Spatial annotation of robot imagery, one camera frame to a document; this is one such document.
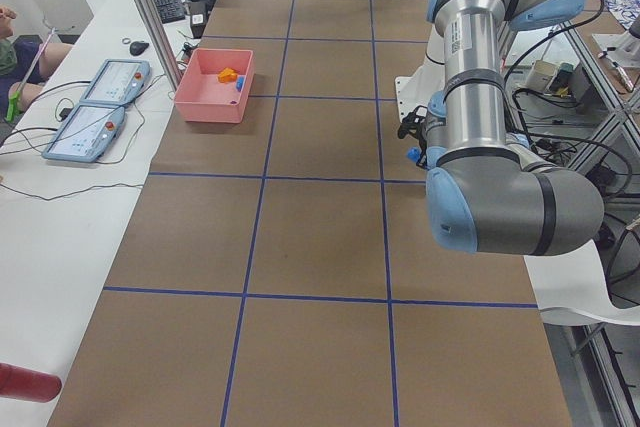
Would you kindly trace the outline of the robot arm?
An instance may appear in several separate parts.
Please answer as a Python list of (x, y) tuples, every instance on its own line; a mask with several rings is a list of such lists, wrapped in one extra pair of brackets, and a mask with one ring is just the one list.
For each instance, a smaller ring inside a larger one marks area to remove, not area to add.
[(602, 198), (583, 175), (546, 162), (507, 131), (498, 29), (550, 27), (586, 0), (429, 0), (444, 42), (442, 110), (427, 115), (431, 233), (447, 249), (555, 256), (597, 233)]

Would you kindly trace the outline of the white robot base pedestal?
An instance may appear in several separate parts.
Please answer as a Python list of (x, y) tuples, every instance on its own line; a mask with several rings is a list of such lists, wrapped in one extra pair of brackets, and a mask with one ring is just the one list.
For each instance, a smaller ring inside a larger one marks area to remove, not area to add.
[(432, 30), (422, 64), (408, 77), (396, 77), (396, 100), (399, 120), (402, 121), (419, 106), (427, 106), (431, 96), (444, 86), (444, 41)]

